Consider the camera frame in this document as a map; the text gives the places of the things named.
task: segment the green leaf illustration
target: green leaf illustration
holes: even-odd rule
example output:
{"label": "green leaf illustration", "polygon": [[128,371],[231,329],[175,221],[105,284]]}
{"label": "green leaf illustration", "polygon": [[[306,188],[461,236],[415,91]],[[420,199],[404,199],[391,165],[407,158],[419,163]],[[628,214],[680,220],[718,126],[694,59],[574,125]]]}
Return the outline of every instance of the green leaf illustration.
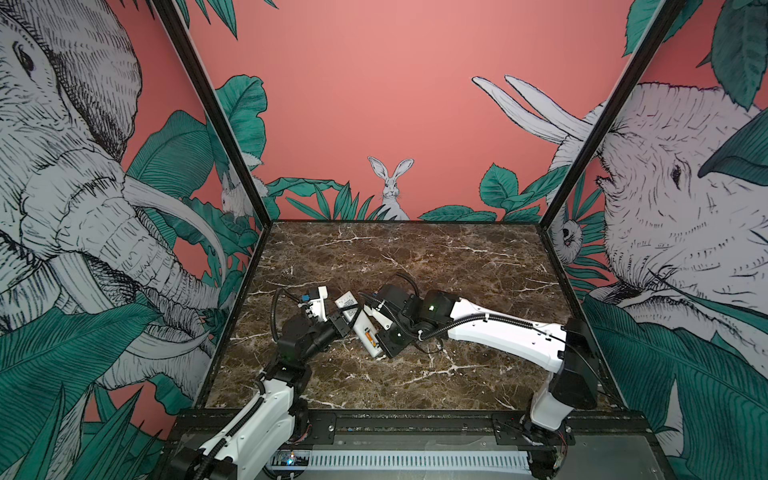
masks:
{"label": "green leaf illustration", "polygon": [[597,288],[595,285],[592,285],[589,282],[585,282],[584,280],[579,280],[575,278],[569,278],[568,282],[571,284],[574,288],[580,288],[582,290],[587,290],[588,292],[591,292],[595,288]]}
{"label": "green leaf illustration", "polygon": [[581,266],[596,266],[597,268],[601,268],[603,270],[609,271],[608,266],[605,265],[602,262],[598,262],[597,260],[591,259],[589,257],[576,257],[576,261],[574,261],[574,265],[581,265]]}
{"label": "green leaf illustration", "polygon": [[[240,237],[246,232],[252,231],[250,227],[245,227],[242,223],[236,222],[235,216],[232,213],[225,214],[212,204],[204,204],[198,198],[182,201],[210,225],[219,238],[226,255],[232,255],[233,253],[248,254],[248,250],[240,245]],[[199,243],[207,252],[213,249],[208,239],[197,231],[195,227],[171,215],[161,215],[166,223],[176,231],[179,238],[183,238],[193,245]]]}
{"label": "green leaf illustration", "polygon": [[596,253],[604,253],[605,245],[590,245],[589,247],[582,247],[579,251],[579,255],[594,255]]}
{"label": "green leaf illustration", "polygon": [[219,15],[221,21],[230,29],[232,35],[237,38],[237,20],[235,19],[235,8],[232,0],[208,0],[210,6]]}
{"label": "green leaf illustration", "polygon": [[718,172],[768,186],[768,110],[761,111],[704,162],[699,178]]}
{"label": "green leaf illustration", "polygon": [[576,190],[574,190],[574,218],[578,219],[578,210],[581,205],[581,194],[584,192],[584,179],[586,174],[582,174],[576,182]]}
{"label": "green leaf illustration", "polygon": [[187,0],[176,0],[176,3],[179,5],[179,10],[181,10],[181,16],[184,17],[184,23],[187,24],[187,28],[189,28],[190,11],[187,9]]}
{"label": "green leaf illustration", "polygon": [[581,218],[582,215],[586,215],[590,208],[594,206],[594,202],[598,201],[598,198],[600,197],[600,194],[603,193],[603,189],[598,188],[594,192],[590,194],[589,197],[587,197],[587,200],[584,200],[584,203],[578,208],[578,211],[576,212],[576,218]]}
{"label": "green leaf illustration", "polygon": [[188,198],[213,167],[205,125],[179,110],[144,142],[126,175],[173,198]]}
{"label": "green leaf illustration", "polygon": [[712,342],[713,345],[717,345],[721,349],[726,350],[727,352],[731,352],[732,354],[734,354],[735,356],[739,357],[744,362],[746,362],[744,355],[742,355],[739,350],[736,350],[735,348],[733,348],[730,345],[730,343],[726,342],[725,339],[722,336],[720,336],[718,332],[715,332],[715,334],[712,336],[712,339],[710,339],[710,342]]}
{"label": "green leaf illustration", "polygon": [[469,214],[461,215],[459,218],[456,219],[456,221],[458,222],[495,222],[496,213],[487,212],[487,211],[471,212]]}
{"label": "green leaf illustration", "polygon": [[485,172],[480,182],[480,198],[489,207],[501,208],[502,202],[518,194],[518,176],[496,164]]}
{"label": "green leaf illustration", "polygon": [[[317,197],[318,197],[318,205],[320,205],[319,198],[323,196],[323,193],[318,189],[317,190]],[[343,218],[344,213],[349,209],[350,201],[352,200],[352,189],[349,187],[349,182],[342,187],[341,191],[338,195],[336,195],[336,202],[333,204],[333,219],[341,218],[342,220],[345,220]],[[328,202],[326,201],[325,197],[323,198],[323,201],[326,202],[326,210],[328,210]]]}
{"label": "green leaf illustration", "polygon": [[538,211],[540,207],[525,208],[524,210],[515,210],[504,215],[505,222],[538,222],[540,217]]}
{"label": "green leaf illustration", "polygon": [[203,12],[203,15],[205,15],[205,19],[208,20],[208,23],[210,24],[210,17],[208,16],[208,10],[205,8],[205,0],[194,0],[197,3],[197,6],[200,7],[200,10]]}
{"label": "green leaf illustration", "polygon": [[565,176],[568,174],[569,168],[570,166],[563,165],[562,167],[557,167],[554,170],[550,170],[546,174],[542,175],[541,178],[528,185],[525,190],[520,193],[520,195],[533,194],[531,201],[546,197],[555,188],[560,187],[560,185],[563,183],[563,180],[565,179]]}
{"label": "green leaf illustration", "polygon": [[526,194],[512,195],[511,197],[504,199],[504,201],[502,202],[502,208],[507,212],[511,212],[513,210],[517,210],[520,207],[525,207],[526,205],[530,205],[537,200],[535,195],[536,195],[536,192],[528,192]]}
{"label": "green leaf illustration", "polygon": [[192,399],[185,396],[168,376],[161,373],[149,381],[155,385],[154,398],[163,404],[168,415],[177,415],[180,410],[192,406]]}
{"label": "green leaf illustration", "polygon": [[768,9],[726,0],[712,37],[712,70],[731,99],[749,109],[768,67]]}
{"label": "green leaf illustration", "polygon": [[[259,117],[266,111],[266,93],[261,79],[237,75],[218,88],[216,94],[242,152],[261,158],[266,144],[264,120]],[[221,169],[227,171],[229,158],[217,156],[216,165],[220,174]]]}
{"label": "green leaf illustration", "polygon": [[634,0],[627,15],[627,46],[624,55],[633,53],[640,39],[643,38],[645,28],[656,13],[660,0]]}
{"label": "green leaf illustration", "polygon": [[266,186],[270,189],[270,197],[279,197],[285,193],[285,190],[290,190],[300,197],[311,197],[315,194],[315,185],[320,190],[327,190],[329,188],[341,190],[343,188],[342,185],[334,180],[310,180],[308,178],[291,177],[278,178]]}
{"label": "green leaf illustration", "polygon": [[429,222],[453,222],[460,217],[471,214],[472,209],[462,205],[445,205],[423,214],[419,218]]}
{"label": "green leaf illustration", "polygon": [[[701,2],[702,0],[686,0],[683,9],[675,18],[674,23],[670,26],[667,35],[664,37],[664,41],[672,38],[688,22],[690,17],[701,6]],[[627,16],[627,47],[624,49],[624,55],[629,55],[635,51],[637,44],[640,43],[640,39],[643,37],[643,33],[645,33],[645,28],[654,17],[659,3],[660,0],[634,0],[632,2],[629,15]]]}
{"label": "green leaf illustration", "polygon": [[64,419],[64,415],[64,386],[62,386],[51,408],[51,413],[48,414],[43,428],[32,443],[32,447],[24,457],[24,461],[18,467],[14,478],[19,480],[23,478],[28,480],[45,480],[45,476],[48,474],[48,467],[53,458],[56,438],[58,437],[58,431],[61,428],[61,420]]}
{"label": "green leaf illustration", "polygon": [[768,438],[768,380],[685,329],[635,323],[617,306],[589,296],[582,306],[628,405],[642,410],[654,431],[664,426],[677,381],[685,465],[693,475],[702,480],[763,475],[768,450],[754,439]]}
{"label": "green leaf illustration", "polygon": [[302,204],[298,200],[294,200],[293,198],[286,198],[288,200],[288,203],[293,205],[294,207],[298,208],[305,214],[309,215],[310,217],[314,218],[315,220],[330,220],[328,217],[324,217],[322,213],[319,211],[313,209],[312,207]]}
{"label": "green leaf illustration", "polygon": [[582,278],[582,279],[599,278],[603,280],[608,280],[608,278],[606,278],[605,275],[591,268],[574,268],[572,266],[566,266],[564,268],[565,268],[565,271],[568,273],[568,275],[571,275],[576,278]]}
{"label": "green leaf illustration", "polygon": [[71,410],[144,327],[161,315],[135,303],[91,315],[50,309],[0,336],[0,472],[24,455],[42,430],[64,386]]}
{"label": "green leaf illustration", "polygon": [[103,424],[75,461],[66,480],[105,478],[104,474],[109,469],[109,465],[121,450],[123,437],[131,423],[131,415],[133,415],[140,394],[141,390],[136,392]]}

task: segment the marble tabletop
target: marble tabletop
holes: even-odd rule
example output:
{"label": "marble tabletop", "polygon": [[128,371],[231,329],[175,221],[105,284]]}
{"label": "marble tabletop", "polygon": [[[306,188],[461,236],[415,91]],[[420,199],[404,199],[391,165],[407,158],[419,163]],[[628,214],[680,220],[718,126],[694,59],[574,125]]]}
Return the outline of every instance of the marble tabletop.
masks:
{"label": "marble tabletop", "polygon": [[[274,352],[269,311],[275,289],[305,293],[326,285],[331,300],[384,283],[406,271],[429,289],[539,322],[571,314],[536,229],[514,224],[276,223],[223,353],[207,407],[242,407]],[[278,327],[296,312],[283,299]],[[427,344],[436,349],[434,341]],[[310,408],[525,409],[546,372],[526,360],[476,343],[448,339],[427,355],[414,346],[394,359],[372,359],[356,336],[311,360],[304,392]]]}

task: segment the elephant ear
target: elephant ear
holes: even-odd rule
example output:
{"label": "elephant ear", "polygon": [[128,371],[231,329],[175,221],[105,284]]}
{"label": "elephant ear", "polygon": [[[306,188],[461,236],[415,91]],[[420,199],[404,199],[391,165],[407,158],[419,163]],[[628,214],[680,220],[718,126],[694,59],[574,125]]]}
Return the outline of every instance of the elephant ear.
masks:
{"label": "elephant ear", "polygon": [[768,186],[768,110],[760,112],[704,162],[699,178],[718,172]]}
{"label": "elephant ear", "polygon": [[134,132],[141,70],[107,2],[0,0],[0,10],[41,46],[94,139],[121,158]]}

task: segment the wire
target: wire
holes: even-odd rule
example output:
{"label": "wire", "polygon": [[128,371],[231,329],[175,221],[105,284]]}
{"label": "wire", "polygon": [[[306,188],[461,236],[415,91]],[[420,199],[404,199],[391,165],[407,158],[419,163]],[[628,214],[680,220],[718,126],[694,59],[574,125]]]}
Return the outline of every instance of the wire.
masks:
{"label": "wire", "polygon": [[280,337],[277,335],[277,302],[280,300],[280,295],[285,295],[296,303],[301,303],[301,300],[296,298],[291,292],[278,288],[275,290],[275,295],[272,297],[272,306],[270,307],[270,331],[272,332],[272,340],[277,343]]}
{"label": "wire", "polygon": [[[237,433],[237,431],[240,430],[243,425],[245,425],[246,422],[250,420],[251,417],[253,417],[253,414],[256,413],[259,407],[261,407],[261,404],[264,403],[264,394],[266,393],[264,384],[261,382],[261,380],[257,380],[256,385],[259,387],[259,399],[250,409],[248,409],[246,414],[243,415],[243,418],[238,420],[237,423],[231,429],[229,429],[226,434],[227,437],[232,437],[235,433]],[[218,455],[219,451],[225,446],[227,446],[227,439],[220,439],[216,445],[214,445],[214,447],[208,452],[208,454],[205,455],[192,480],[202,480],[202,478],[205,476],[206,470],[208,470],[210,467],[210,463],[214,460],[214,458],[216,458],[216,455]]]}
{"label": "wire", "polygon": [[413,293],[416,296],[419,296],[419,286],[416,285],[416,280],[414,280],[412,276],[408,275],[407,273],[403,273],[403,272],[395,273],[395,275],[399,276],[400,278],[404,279],[406,282],[410,283],[411,286],[413,287]]}

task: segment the white arm segment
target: white arm segment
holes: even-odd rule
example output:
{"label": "white arm segment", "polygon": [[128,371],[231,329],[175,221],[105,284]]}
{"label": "white arm segment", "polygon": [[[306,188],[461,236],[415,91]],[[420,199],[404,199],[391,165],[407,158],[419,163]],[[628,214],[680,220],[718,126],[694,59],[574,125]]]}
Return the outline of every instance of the white arm segment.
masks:
{"label": "white arm segment", "polygon": [[293,387],[279,380],[265,380],[264,389],[261,407],[232,437],[227,437],[227,431],[246,415],[261,395],[254,396],[229,425],[201,447],[207,455],[219,440],[226,439],[227,445],[219,450],[216,459],[232,457],[238,478],[256,478],[275,451],[293,434],[295,419],[288,414],[293,404]]}
{"label": "white arm segment", "polygon": [[448,331],[448,337],[481,343],[520,356],[549,372],[557,373],[560,370],[563,361],[558,353],[565,348],[565,331],[560,324],[531,322],[516,316],[488,310],[464,298],[454,304],[451,318],[457,320],[475,313],[493,313],[521,320],[555,338],[548,339],[546,335],[542,335],[536,330],[495,322],[492,319],[487,322],[479,319],[454,327]]}

